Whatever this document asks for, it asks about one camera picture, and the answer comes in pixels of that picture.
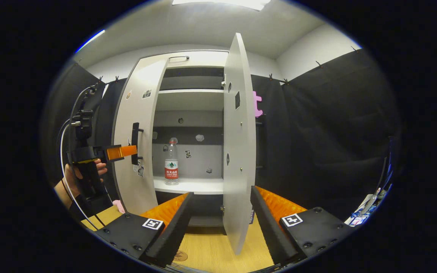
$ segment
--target plastic bottle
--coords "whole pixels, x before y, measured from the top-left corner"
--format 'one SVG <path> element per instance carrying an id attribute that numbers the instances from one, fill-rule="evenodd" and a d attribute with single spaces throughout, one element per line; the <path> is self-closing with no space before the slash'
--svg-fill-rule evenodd
<path id="1" fill-rule="evenodd" d="M 178 140 L 170 138 L 168 151 L 165 156 L 165 184 L 178 185 L 178 150 L 176 147 Z"/>

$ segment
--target open cabinet door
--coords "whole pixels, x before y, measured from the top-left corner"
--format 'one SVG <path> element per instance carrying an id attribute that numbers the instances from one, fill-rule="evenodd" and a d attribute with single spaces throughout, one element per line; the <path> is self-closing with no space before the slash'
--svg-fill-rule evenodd
<path id="1" fill-rule="evenodd" d="M 255 183 L 255 114 L 252 80 L 242 37 L 236 33 L 224 67 L 223 225 L 239 254 L 244 245 Z"/>
<path id="2" fill-rule="evenodd" d="M 169 59 L 132 71 L 118 106 L 113 133 L 113 145 L 127 146 L 131 141 L 132 124 L 139 122 L 137 154 L 144 172 L 138 173 L 131 157 L 114 162 L 116 188 L 125 209 L 139 215 L 158 205 L 154 192 L 151 142 L 154 110 Z"/>

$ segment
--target white ceiling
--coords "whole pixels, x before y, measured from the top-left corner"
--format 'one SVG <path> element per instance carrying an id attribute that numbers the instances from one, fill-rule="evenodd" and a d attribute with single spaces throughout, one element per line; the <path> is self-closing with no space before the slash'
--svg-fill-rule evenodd
<path id="1" fill-rule="evenodd" d="M 132 10 L 105 28 L 105 33 L 75 56 L 83 67 L 141 48 L 198 44 L 228 48 L 241 33 L 249 52 L 276 59 L 300 37 L 324 24 L 283 0 L 271 0 L 262 11 L 221 3 L 171 5 L 157 0 Z"/>

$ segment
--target orange foam pad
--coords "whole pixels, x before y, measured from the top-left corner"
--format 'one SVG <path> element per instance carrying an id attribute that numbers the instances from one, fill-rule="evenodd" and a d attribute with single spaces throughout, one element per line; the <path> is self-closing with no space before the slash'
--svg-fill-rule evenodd
<path id="1" fill-rule="evenodd" d="M 124 146 L 124 147 L 112 147 L 107 149 L 107 157 L 109 160 L 114 160 L 121 157 L 127 157 L 128 155 L 137 154 L 136 145 Z"/>
<path id="2" fill-rule="evenodd" d="M 140 214 L 139 216 L 161 220 L 165 223 L 165 229 L 166 229 L 166 227 L 170 224 L 171 220 L 175 216 L 176 212 L 182 205 L 187 195 L 188 192 L 180 196 L 177 196 L 171 200 L 168 200 L 163 204 L 160 204 L 148 210 L 147 212 Z"/>
<path id="3" fill-rule="evenodd" d="M 264 190 L 263 188 L 260 188 L 258 186 L 255 187 L 266 202 L 269 211 L 271 212 L 274 220 L 276 220 L 276 223 L 279 225 L 281 230 L 283 230 L 283 228 L 279 224 L 281 218 L 290 216 L 291 214 L 307 211 L 307 209 L 305 209 L 304 207 L 299 206 L 298 204 L 295 204 L 286 198 L 280 197 L 279 195 L 272 193 L 268 190 Z"/>

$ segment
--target pink object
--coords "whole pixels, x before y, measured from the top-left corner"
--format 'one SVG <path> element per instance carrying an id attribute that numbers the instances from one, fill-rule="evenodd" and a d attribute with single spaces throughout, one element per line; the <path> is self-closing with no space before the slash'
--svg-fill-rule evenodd
<path id="1" fill-rule="evenodd" d="M 114 200 L 114 201 L 112 201 L 112 204 L 114 204 L 115 206 L 118 207 L 118 210 L 120 213 L 126 212 L 123 208 L 123 204 L 121 204 L 121 200 Z"/>
<path id="2" fill-rule="evenodd" d="M 255 91 L 252 91 L 254 94 L 254 103 L 255 103 L 255 117 L 261 116 L 262 115 L 262 110 L 258 110 L 257 109 L 257 102 L 261 102 L 262 98 L 257 96 Z"/>

